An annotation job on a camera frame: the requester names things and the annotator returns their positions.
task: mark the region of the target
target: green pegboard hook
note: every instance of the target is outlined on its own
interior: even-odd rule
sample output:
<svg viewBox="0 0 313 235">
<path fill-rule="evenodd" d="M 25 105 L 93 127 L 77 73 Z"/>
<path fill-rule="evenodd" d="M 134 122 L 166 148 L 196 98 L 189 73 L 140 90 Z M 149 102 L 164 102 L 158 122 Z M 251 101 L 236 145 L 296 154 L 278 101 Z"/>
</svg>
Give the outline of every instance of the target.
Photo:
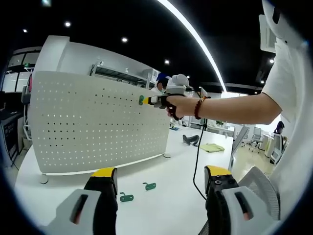
<svg viewBox="0 0 313 235">
<path fill-rule="evenodd" d="M 146 185 L 146 190 L 152 190 L 152 189 L 156 188 L 156 186 L 157 186 L 156 183 L 148 184 L 148 183 L 144 182 L 142 184 Z"/>
<path fill-rule="evenodd" d="M 143 105 L 142 101 L 144 100 L 144 98 L 145 97 L 143 95 L 139 97 L 139 105 Z"/>
<path fill-rule="evenodd" d="M 133 195 L 126 195 L 124 192 L 121 192 L 120 194 L 123 194 L 124 196 L 121 196 L 120 198 L 119 198 L 119 200 L 121 201 L 121 202 L 130 202 L 130 201 L 133 201 L 133 199 L 134 199 L 134 196 Z"/>
</svg>

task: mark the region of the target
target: floor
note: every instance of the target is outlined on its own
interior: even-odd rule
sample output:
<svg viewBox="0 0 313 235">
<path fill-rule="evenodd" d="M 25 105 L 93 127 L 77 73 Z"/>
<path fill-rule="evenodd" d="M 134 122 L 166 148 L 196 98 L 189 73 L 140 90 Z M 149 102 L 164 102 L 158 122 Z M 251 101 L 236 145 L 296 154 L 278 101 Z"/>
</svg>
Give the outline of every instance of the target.
<svg viewBox="0 0 313 235">
<path fill-rule="evenodd" d="M 249 150 L 249 148 L 251 148 L 249 145 L 239 147 L 234 155 L 232 175 L 237 180 L 237 182 L 240 181 L 254 166 L 258 167 L 268 177 L 271 175 L 274 169 L 274 165 L 269 163 L 269 158 L 264 155 L 264 151 L 260 150 L 260 153 L 257 151 L 252 152 Z M 26 150 L 23 150 L 16 158 L 15 165 L 17 168 L 20 168 L 25 154 Z M 16 167 L 12 166 L 5 169 L 8 180 L 12 186 L 14 186 L 16 177 L 18 175 L 18 170 Z"/>
</svg>

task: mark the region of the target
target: white sleeve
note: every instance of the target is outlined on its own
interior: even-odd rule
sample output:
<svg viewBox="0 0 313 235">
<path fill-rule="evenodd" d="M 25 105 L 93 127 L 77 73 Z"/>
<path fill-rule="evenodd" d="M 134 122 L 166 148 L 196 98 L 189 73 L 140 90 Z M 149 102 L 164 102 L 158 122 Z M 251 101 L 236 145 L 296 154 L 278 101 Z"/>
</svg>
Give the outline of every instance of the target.
<svg viewBox="0 0 313 235">
<path fill-rule="evenodd" d="M 296 110 L 296 87 L 288 46 L 277 39 L 276 57 L 262 93 L 273 99 L 282 109 L 282 115 L 291 121 Z"/>
</svg>

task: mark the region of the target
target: hand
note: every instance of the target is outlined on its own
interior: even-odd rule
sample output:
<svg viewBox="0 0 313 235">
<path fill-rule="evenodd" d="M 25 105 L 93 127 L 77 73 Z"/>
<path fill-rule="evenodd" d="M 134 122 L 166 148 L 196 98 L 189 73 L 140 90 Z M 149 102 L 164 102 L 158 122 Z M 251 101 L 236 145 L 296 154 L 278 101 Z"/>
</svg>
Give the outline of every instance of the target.
<svg viewBox="0 0 313 235">
<path fill-rule="evenodd" d="M 182 118 L 183 116 L 192 116 L 194 114 L 195 106 L 199 99 L 184 97 L 180 95 L 173 95 L 166 98 L 166 100 L 172 105 L 176 106 L 175 115 L 178 118 Z"/>
</svg>

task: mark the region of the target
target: person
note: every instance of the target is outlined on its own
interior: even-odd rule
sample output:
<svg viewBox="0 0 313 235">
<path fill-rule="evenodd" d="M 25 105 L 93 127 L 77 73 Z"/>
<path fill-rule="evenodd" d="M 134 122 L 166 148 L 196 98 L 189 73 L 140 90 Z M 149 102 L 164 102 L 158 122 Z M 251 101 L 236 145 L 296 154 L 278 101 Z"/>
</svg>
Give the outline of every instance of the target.
<svg viewBox="0 0 313 235">
<path fill-rule="evenodd" d="M 281 135 L 284 128 L 285 128 L 284 123 L 282 121 L 279 121 L 278 124 L 277 124 L 276 129 L 274 130 L 274 133 Z"/>
<path fill-rule="evenodd" d="M 265 0 L 262 3 L 268 25 L 276 35 L 275 62 L 262 92 L 206 99 L 197 114 L 198 98 L 170 96 L 167 101 L 176 106 L 179 118 L 198 115 L 237 124 L 270 124 L 282 114 L 294 123 L 290 143 L 269 178 L 279 193 L 281 219 L 285 219 L 305 192 L 312 173 L 313 68 L 310 44 L 290 26 L 292 22 L 283 13 Z"/>
<path fill-rule="evenodd" d="M 170 77 L 164 73 L 159 73 L 156 79 L 156 85 L 151 89 L 151 91 L 155 92 L 158 95 L 161 95 L 165 92 L 166 86 L 168 83 L 168 79 Z"/>
</svg>

